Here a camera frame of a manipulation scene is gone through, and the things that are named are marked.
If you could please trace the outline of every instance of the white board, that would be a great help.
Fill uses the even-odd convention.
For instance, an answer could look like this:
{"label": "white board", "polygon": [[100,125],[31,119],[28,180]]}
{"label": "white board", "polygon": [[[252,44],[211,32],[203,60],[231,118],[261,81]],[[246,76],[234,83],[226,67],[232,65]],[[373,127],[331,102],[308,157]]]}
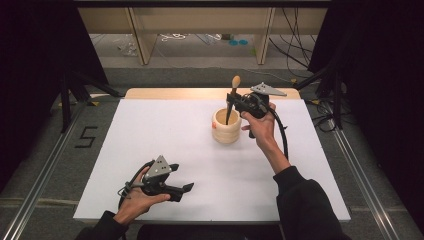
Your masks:
{"label": "white board", "polygon": [[[349,221],[304,101],[273,102],[287,126],[291,164],[305,178],[319,182],[337,218]],[[92,221],[105,210],[116,212],[117,191],[142,165],[163,155],[169,164],[180,165],[166,183],[182,187],[194,182],[194,187],[181,202],[154,205],[139,219],[151,223],[278,222],[274,173],[255,140],[248,132],[230,145],[212,137],[212,114],[225,107],[222,100],[121,100],[74,218]],[[275,131],[283,149],[278,125]]]}

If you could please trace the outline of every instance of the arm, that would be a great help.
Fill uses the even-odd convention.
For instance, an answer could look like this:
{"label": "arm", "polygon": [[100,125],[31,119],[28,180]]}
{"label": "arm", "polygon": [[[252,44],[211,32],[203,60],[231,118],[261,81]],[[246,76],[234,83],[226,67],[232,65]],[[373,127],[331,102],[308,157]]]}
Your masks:
{"label": "arm", "polygon": [[[140,182],[142,176],[149,170],[144,168],[137,176],[136,182]],[[140,188],[131,189],[129,197],[124,199],[116,215],[105,211],[102,218],[94,227],[84,228],[76,237],[77,240],[119,239],[127,230],[128,225],[138,216],[149,211],[150,207],[156,203],[161,203],[170,199],[169,194],[159,194],[147,196]]]}
{"label": "arm", "polygon": [[242,112],[250,125],[256,144],[268,159],[278,184],[277,206],[285,239],[350,239],[341,229],[330,201],[314,180],[304,179],[295,166],[291,166],[274,138],[275,119],[271,113],[256,119]]}

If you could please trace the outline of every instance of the gray floor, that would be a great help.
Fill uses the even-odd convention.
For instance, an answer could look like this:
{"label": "gray floor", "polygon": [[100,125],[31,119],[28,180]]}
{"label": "gray floor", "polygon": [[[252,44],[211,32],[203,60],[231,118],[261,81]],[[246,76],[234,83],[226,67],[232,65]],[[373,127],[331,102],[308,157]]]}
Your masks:
{"label": "gray floor", "polygon": [[[236,40],[248,41],[247,45],[236,46],[228,44],[228,41],[211,39],[207,44],[200,39],[201,37],[204,38],[191,34],[185,36],[183,40],[161,41],[161,38],[158,38],[153,57],[146,66],[141,66],[136,56],[126,56],[125,52],[119,50],[126,39],[125,35],[92,35],[92,40],[110,85],[123,93],[131,87],[167,86],[166,84],[184,87],[221,87],[219,85],[222,84],[222,79],[228,79],[230,84],[235,74],[242,77],[244,84],[266,82],[271,86],[289,87],[292,79],[302,80],[293,73],[310,75],[300,64],[292,60],[287,63],[286,57],[272,45],[268,48],[266,63],[257,65],[252,47],[253,39],[249,35],[236,35]],[[291,36],[283,37],[286,40],[291,38]],[[280,36],[273,36],[272,39],[280,48],[288,49],[288,45]],[[313,49],[314,41],[310,36],[302,36],[302,43],[305,48]],[[300,51],[291,48],[290,53],[298,60],[305,61]],[[302,98],[314,99],[316,86],[317,84],[311,84],[302,89],[300,92]],[[89,91],[101,93],[95,88],[90,88]],[[118,100],[108,96],[97,97],[96,105],[82,106],[70,139],[20,239],[73,239],[85,226],[73,220],[73,213],[106,137]],[[79,106],[73,106],[72,109],[75,111],[77,107]],[[321,115],[316,106],[308,105],[308,109],[311,118]],[[354,116],[344,116],[343,133],[347,136],[373,190],[388,213],[398,239],[424,239],[384,173],[378,168],[372,151],[354,122]],[[52,106],[51,118],[40,132],[32,154],[21,163],[0,194],[1,236],[6,233],[22,200],[31,190],[59,139],[61,124],[61,109],[59,101],[56,101]],[[90,136],[95,137],[93,145],[90,148],[76,148],[78,145],[89,144],[90,140],[80,139],[86,127],[96,127],[87,130]],[[352,174],[346,156],[337,143],[335,133],[323,132],[317,128],[317,134],[351,213],[352,220],[342,223],[343,230],[352,239],[385,239]],[[137,224],[131,226],[127,234],[128,239],[135,239],[138,228]]]}

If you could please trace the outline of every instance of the floor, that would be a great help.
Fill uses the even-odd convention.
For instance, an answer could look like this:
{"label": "floor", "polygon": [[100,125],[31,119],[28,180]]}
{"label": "floor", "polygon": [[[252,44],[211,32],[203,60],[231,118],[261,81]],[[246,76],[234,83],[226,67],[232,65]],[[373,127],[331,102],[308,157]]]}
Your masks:
{"label": "floor", "polygon": [[[308,63],[304,53],[310,56],[316,36],[301,36],[302,47],[309,51],[300,51],[287,44],[285,41],[290,42],[292,36],[272,36],[271,39],[276,46],[286,52],[289,51],[296,60],[288,60],[277,47],[270,44],[264,65],[256,63],[252,36],[235,35],[233,44],[228,40],[217,40],[211,36],[203,34],[159,36],[152,59],[145,66],[140,65],[138,57],[134,56],[136,53],[131,50],[131,36],[93,34],[91,38],[110,85],[122,92],[140,84],[132,76],[143,70],[156,71],[155,74],[163,71],[162,69],[169,69],[170,72],[179,70],[175,75],[167,77],[183,81],[184,78],[197,76],[198,81],[212,81],[208,78],[211,74],[190,74],[197,74],[204,69],[209,69],[211,72],[237,69],[246,76],[242,81],[250,80],[249,78],[261,81],[269,79],[287,86],[311,75],[303,66]],[[299,43],[294,41],[293,45],[299,46]],[[313,83],[302,89],[301,97],[305,100],[315,99],[314,90],[317,84]],[[92,94],[101,93],[94,88],[89,88],[89,91]],[[7,233],[8,226],[12,224],[21,204],[28,198],[28,194],[33,192],[31,189],[34,182],[38,181],[37,177],[43,171],[44,164],[55,156],[57,162],[52,164],[53,170],[36,198],[36,205],[30,211],[27,222],[22,223],[25,227],[18,233],[17,238],[73,239],[85,226],[73,220],[73,212],[118,106],[117,99],[107,96],[100,96],[95,100],[95,104],[90,106],[81,104],[72,106],[74,114],[78,114],[78,120],[74,123],[74,130],[69,133],[69,138],[61,142],[64,147],[58,152],[54,150],[55,144],[62,138],[59,99],[53,104],[51,118],[40,132],[39,141],[34,145],[32,154],[22,162],[8,186],[0,194],[1,236]],[[331,111],[330,104],[322,99],[320,105],[308,105],[311,118],[320,117]],[[344,112],[349,112],[348,102],[344,102],[343,107]],[[343,130],[326,131],[332,128],[331,121],[322,124],[314,122],[317,123],[318,137],[351,213],[352,220],[342,223],[343,230],[352,239],[424,239],[384,173],[379,169],[366,139],[359,126],[355,124],[354,116],[347,114],[343,117]],[[76,145],[87,144],[86,139],[81,139],[83,131],[93,131],[96,136],[92,142],[93,146],[75,148]],[[384,217],[384,214],[388,218],[379,219],[381,216]],[[384,226],[387,226],[384,224],[389,224],[390,229],[384,229]],[[131,226],[127,234],[128,239],[135,238],[138,228],[139,226],[135,224]]]}

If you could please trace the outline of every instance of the black cable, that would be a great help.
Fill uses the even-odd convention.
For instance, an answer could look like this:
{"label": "black cable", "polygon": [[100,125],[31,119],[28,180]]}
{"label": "black cable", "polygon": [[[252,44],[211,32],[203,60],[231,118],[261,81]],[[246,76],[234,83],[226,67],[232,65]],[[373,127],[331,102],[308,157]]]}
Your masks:
{"label": "black cable", "polygon": [[[306,61],[306,64],[307,64],[307,65],[305,65],[305,64],[301,63],[301,65],[302,65],[302,66],[304,66],[305,68],[308,68],[308,65],[309,65],[310,59],[309,59],[309,57],[307,56],[307,54],[306,54],[306,52],[305,52],[305,49],[303,48],[302,41],[300,40],[299,25],[297,24],[297,23],[298,23],[298,22],[297,22],[297,17],[298,17],[298,8],[296,8],[296,9],[295,9],[295,25],[294,25],[294,28],[292,27],[292,25],[291,25],[291,23],[290,23],[290,21],[289,21],[289,19],[288,19],[288,17],[287,17],[287,14],[286,14],[286,12],[285,12],[284,8],[282,8],[282,11],[283,11],[284,17],[286,18],[286,21],[287,21],[287,23],[288,23],[288,25],[289,25],[289,27],[290,27],[290,30],[291,30],[291,32],[292,32],[292,38],[291,38],[290,43],[289,43],[289,48],[288,48],[288,50],[287,50],[287,54],[290,52],[290,47],[291,47],[291,46],[294,46],[294,45],[293,45],[293,38],[296,38],[297,42],[299,43],[300,49],[302,49],[302,55],[303,55],[303,57],[304,57],[304,59],[305,59],[305,61]],[[294,72],[290,69],[290,67],[289,67],[288,59],[287,59],[287,62],[286,62],[286,66],[287,66],[287,69],[290,71],[290,73],[291,73],[291,74],[293,74],[294,76],[296,76],[296,77],[301,77],[301,78],[307,78],[306,76],[300,76],[300,75],[295,74],[295,73],[294,73]]]}
{"label": "black cable", "polygon": [[299,63],[300,65],[304,66],[305,68],[307,68],[308,66],[305,65],[304,63],[300,62],[299,60],[297,60],[296,58],[294,58],[293,56],[291,56],[290,54],[284,52],[281,48],[279,48],[273,41],[271,38],[269,38],[269,41],[272,43],[272,45],[275,46],[275,48],[277,48],[277,50],[279,52],[281,52],[282,54],[286,55],[288,58],[291,58],[292,60],[294,60],[295,62]]}
{"label": "black cable", "polygon": [[[280,38],[281,38],[281,40],[283,40],[285,43],[290,44],[289,42],[287,42],[287,40],[286,40],[286,39],[284,39],[284,38],[283,38],[283,36],[281,36],[281,35],[280,35]],[[292,47],[294,47],[294,48],[298,48],[298,49],[300,49],[300,50],[303,50],[303,51],[307,51],[307,52],[312,53],[312,51],[311,51],[311,50],[309,50],[309,49],[305,49],[305,48],[301,48],[301,47],[296,46],[296,45],[292,45]]]}
{"label": "black cable", "polygon": [[288,146],[287,146],[287,137],[286,137],[286,132],[284,131],[286,128],[281,123],[280,117],[278,117],[277,112],[274,109],[272,109],[270,106],[266,106],[266,108],[268,109],[268,111],[270,111],[272,113],[275,120],[277,120],[278,127],[280,128],[281,138],[283,139],[284,155],[286,156],[287,160],[289,160],[289,150],[288,150]]}

